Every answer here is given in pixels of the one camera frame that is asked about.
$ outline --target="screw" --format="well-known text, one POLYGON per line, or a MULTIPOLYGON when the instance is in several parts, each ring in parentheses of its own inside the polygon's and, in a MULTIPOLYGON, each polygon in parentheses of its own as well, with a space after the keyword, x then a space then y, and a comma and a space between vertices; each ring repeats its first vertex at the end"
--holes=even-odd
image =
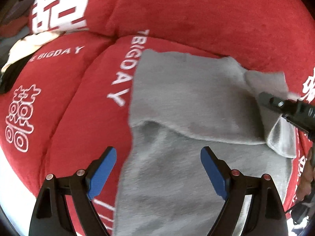
POLYGON ((54 177, 53 174, 48 174, 48 175, 46 176, 46 179, 47 179, 47 180, 51 180, 51 179, 53 179, 53 177, 54 177))
POLYGON ((78 171, 77 171, 77 175, 78 175, 78 176, 83 176, 84 173, 85 173, 84 170, 78 170, 78 171))
POLYGON ((264 177, 265 180, 270 180, 271 179, 271 176, 269 174, 264 174, 263 177, 264 177))
POLYGON ((239 170, 232 170, 231 172, 232 172, 233 176, 239 176, 240 175, 239 170))

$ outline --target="red bedding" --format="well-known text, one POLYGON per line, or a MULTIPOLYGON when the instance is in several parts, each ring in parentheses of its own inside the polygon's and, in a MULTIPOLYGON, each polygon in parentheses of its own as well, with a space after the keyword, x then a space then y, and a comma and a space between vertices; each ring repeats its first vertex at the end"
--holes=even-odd
MULTIPOLYGON (((47 174, 71 175, 114 146, 117 163, 94 202, 108 228, 131 148, 128 106, 144 49, 232 56, 250 70, 284 71, 290 91, 315 96, 315 23, 300 0, 37 0, 33 13, 34 32, 89 31, 42 47, 1 96, 1 147, 37 195, 47 174)), ((297 139, 285 208, 309 148, 303 135, 297 139)))

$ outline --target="white surface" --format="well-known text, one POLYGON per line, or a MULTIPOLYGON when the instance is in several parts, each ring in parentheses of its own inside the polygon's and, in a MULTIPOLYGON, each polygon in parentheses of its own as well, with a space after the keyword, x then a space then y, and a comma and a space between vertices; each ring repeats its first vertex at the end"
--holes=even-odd
POLYGON ((28 236, 36 198, 12 170, 0 148, 0 205, 21 236, 28 236))

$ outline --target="blue gripper pad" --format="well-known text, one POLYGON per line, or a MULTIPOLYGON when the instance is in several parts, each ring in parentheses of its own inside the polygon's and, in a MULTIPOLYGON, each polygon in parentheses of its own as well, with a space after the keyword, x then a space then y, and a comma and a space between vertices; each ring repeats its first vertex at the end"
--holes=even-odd
POLYGON ((227 200, 228 192, 226 191, 226 181, 205 148, 201 149, 200 158, 216 194, 221 196, 224 200, 227 200))
POLYGON ((90 200, 99 195, 102 191, 106 180, 116 163, 116 160, 117 152, 115 148, 112 148, 91 178, 90 189, 88 191, 88 198, 90 200))

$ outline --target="beige cloth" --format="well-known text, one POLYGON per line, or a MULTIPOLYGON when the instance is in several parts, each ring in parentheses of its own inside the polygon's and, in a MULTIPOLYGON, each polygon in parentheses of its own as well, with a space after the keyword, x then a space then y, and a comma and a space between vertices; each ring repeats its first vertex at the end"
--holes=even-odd
POLYGON ((18 40, 11 48, 9 59, 7 63, 2 67, 1 73, 4 73, 8 69, 8 67, 16 61, 39 50, 40 47, 56 39, 62 33, 63 32, 42 32, 39 34, 29 35, 21 40, 18 40))

